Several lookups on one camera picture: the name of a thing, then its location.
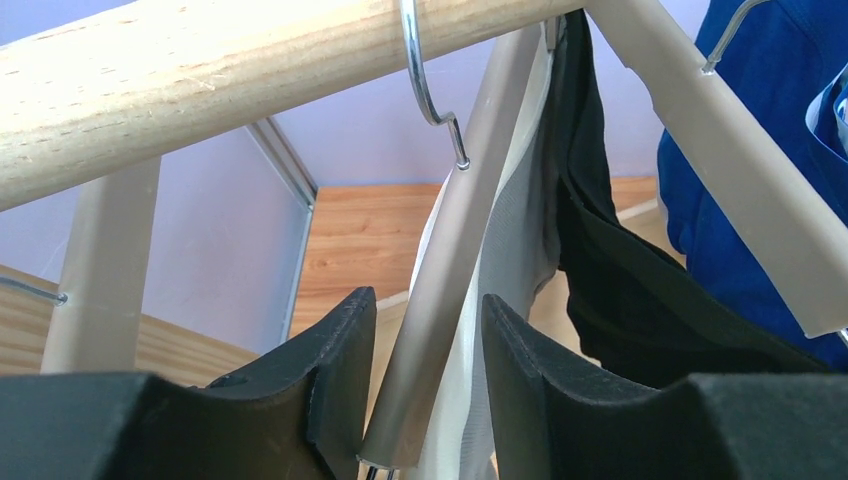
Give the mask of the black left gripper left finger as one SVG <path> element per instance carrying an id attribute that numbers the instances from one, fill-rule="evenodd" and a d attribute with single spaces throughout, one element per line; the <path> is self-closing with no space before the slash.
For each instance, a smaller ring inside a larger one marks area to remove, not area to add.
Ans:
<path id="1" fill-rule="evenodd" d="M 5 479 L 353 479 L 376 298 L 322 320 L 206 387 L 141 372 L 1 381 Z"/>

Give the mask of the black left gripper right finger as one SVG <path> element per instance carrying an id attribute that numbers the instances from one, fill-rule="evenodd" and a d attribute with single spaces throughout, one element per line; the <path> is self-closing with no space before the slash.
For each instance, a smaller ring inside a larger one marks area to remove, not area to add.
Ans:
<path id="1" fill-rule="evenodd" d="M 504 479 L 843 479 L 842 375 L 608 372 L 487 295 L 482 338 Z"/>

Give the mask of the beige clip hanger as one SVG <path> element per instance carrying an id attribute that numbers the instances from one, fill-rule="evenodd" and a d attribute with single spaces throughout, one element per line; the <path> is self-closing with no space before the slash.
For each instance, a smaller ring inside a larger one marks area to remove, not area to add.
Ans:
<path id="1" fill-rule="evenodd" d="M 457 153 L 365 434 L 369 473 L 418 464 L 503 165 L 543 37 L 540 23 L 495 42 Z"/>

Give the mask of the grey white underwear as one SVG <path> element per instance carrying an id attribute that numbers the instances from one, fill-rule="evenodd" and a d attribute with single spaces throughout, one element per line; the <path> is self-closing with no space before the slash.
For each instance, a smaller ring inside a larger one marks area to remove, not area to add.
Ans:
<path id="1" fill-rule="evenodd" d="M 417 466 L 401 470 L 402 479 L 495 478 L 482 299 L 495 294 L 526 317 L 538 291 L 555 274 L 559 236 L 550 177 L 555 167 L 538 148 L 552 57 L 540 37 L 518 51 L 532 65 L 520 85 L 522 104 L 420 459 Z"/>

